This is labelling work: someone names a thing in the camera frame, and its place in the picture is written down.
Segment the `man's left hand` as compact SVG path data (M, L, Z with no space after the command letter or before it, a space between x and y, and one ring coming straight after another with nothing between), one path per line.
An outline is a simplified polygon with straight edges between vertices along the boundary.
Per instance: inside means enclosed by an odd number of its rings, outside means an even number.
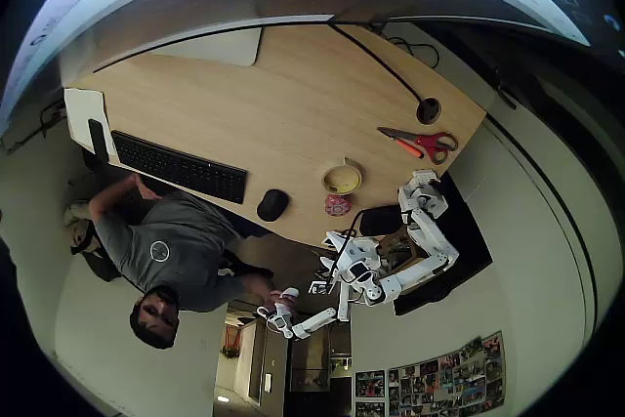
M159 200L162 198L161 195L157 194L154 190L150 189L142 180L139 174L135 174L133 176L133 181L135 183L135 187L139 191L141 197L144 200Z

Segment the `man's right hand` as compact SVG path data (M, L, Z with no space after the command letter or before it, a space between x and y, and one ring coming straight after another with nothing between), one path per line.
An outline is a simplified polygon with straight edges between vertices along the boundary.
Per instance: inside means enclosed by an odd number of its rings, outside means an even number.
M270 312L274 312L277 310L278 306L282 306L287 309L292 315L295 315L297 313L296 300L296 296L285 294L284 292L279 290L273 290L270 292L270 295L266 300L265 307Z

